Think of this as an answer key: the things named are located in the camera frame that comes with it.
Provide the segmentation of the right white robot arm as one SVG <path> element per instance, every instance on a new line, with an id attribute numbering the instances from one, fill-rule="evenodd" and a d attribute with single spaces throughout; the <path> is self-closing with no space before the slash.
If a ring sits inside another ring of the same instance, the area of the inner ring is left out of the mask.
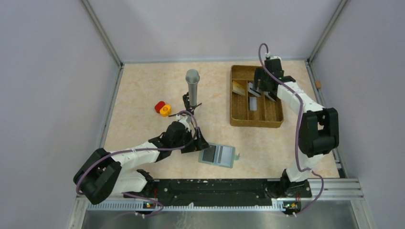
<path id="1" fill-rule="evenodd" d="M 274 102 L 284 102 L 298 116 L 295 131 L 295 161 L 283 171 L 280 181 L 267 189 L 272 198 L 294 197 L 307 191 L 313 168 L 339 145 L 339 118 L 335 108 L 311 99 L 291 76 L 285 76 L 281 59 L 267 56 L 255 70 L 254 89 Z"/>

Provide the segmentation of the green card holder wallet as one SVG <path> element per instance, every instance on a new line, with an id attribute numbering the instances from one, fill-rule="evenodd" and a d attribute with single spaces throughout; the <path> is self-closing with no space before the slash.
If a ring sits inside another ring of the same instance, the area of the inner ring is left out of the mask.
<path id="1" fill-rule="evenodd" d="M 212 143 L 210 143 L 210 145 L 216 146 L 214 162 L 210 163 L 210 162 L 202 161 L 202 156 L 203 156 L 204 150 L 202 150 L 200 152 L 198 162 L 204 163 L 204 164 L 209 164 L 212 166 L 233 168 L 234 161 L 237 161 L 240 157 L 240 155 L 236 153 L 236 148 L 233 146 L 219 145 L 219 144 L 212 144 Z"/>

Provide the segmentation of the black credit card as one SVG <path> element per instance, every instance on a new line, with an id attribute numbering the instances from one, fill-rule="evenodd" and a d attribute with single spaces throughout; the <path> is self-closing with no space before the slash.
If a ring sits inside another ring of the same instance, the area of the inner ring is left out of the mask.
<path id="1" fill-rule="evenodd" d="M 216 146 L 210 145 L 209 148 L 205 149 L 202 153 L 202 161 L 213 163 L 215 159 Z"/>

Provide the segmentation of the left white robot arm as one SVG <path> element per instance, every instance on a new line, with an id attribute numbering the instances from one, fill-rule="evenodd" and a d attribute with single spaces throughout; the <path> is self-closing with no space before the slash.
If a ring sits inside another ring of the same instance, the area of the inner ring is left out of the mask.
<path id="1" fill-rule="evenodd" d="M 175 150 L 190 153 L 209 146 L 199 127 L 191 129 L 185 122 L 172 122 L 166 131 L 139 146 L 114 152 L 96 149 L 73 178 L 76 193 L 92 204 L 125 192 L 148 197 L 153 192 L 151 177 L 139 166 L 164 160 Z"/>

